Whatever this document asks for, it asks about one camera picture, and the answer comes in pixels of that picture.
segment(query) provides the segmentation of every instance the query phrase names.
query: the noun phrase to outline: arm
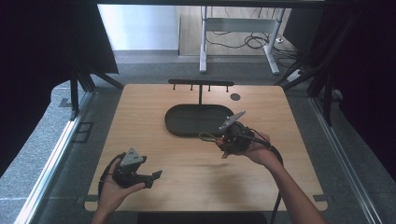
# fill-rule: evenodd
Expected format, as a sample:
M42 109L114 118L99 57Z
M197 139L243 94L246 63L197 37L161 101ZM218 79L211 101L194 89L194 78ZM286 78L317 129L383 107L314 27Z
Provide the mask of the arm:
M262 136L269 141L267 134L262 133ZM263 145L253 142L244 155L259 165L265 166L271 173L288 209L292 223L327 223L273 152Z
M109 175L102 188L101 199L93 215L92 224L109 223L114 211L122 204L123 200L128 195L145 187L144 183L133 185L128 189L120 187L111 176L119 163L120 159L117 159L110 167Z

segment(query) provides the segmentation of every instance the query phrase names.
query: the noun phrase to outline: gray floor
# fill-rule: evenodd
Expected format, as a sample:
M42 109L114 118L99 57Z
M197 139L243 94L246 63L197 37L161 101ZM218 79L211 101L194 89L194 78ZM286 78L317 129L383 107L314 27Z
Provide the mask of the gray floor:
M120 75L110 75L123 84L167 83L168 78L222 79L237 85L271 85L279 79L271 74L263 56L210 57L206 74L199 73L198 58L180 57L172 51L143 54L116 52ZM108 128L117 108L121 91L93 77L96 92L84 111L80 129L74 135L39 205L33 223L89 223L92 213L83 208L96 163L106 141ZM302 83L286 92L304 143L326 195L329 208L324 216L330 223L370 223L361 208L331 142L306 96L309 84ZM0 221L13 223L37 180L49 154L70 116L70 108L59 107L69 98L68 84L53 91L52 103L29 139L21 155L0 180ZM349 126L337 103L332 105L333 130L383 223L396 223L393 206L396 185L373 152ZM83 132L92 127L90 134ZM116 213L114 223L135 223L136 213ZM290 223L286 212L279 212L276 223Z

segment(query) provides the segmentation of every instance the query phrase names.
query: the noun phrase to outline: human hand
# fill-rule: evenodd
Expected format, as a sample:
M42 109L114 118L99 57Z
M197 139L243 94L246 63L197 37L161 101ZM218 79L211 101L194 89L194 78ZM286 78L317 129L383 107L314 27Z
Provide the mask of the human hand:
M139 183L125 189L120 187L112 178L116 167L119 165L120 159L116 159L111 165L104 181L101 198L98 204L98 209L101 212L110 214L113 213L123 202L123 200L130 194L137 192L145 187L145 183Z
M266 133L259 132L259 134L255 133L255 137L259 139L266 140L270 143L270 136ZM276 155L270 151L267 147L263 146L260 143L252 142L249 148L242 153L252 161L256 162L259 165L265 166L268 170L272 170L276 165L281 164L277 159Z

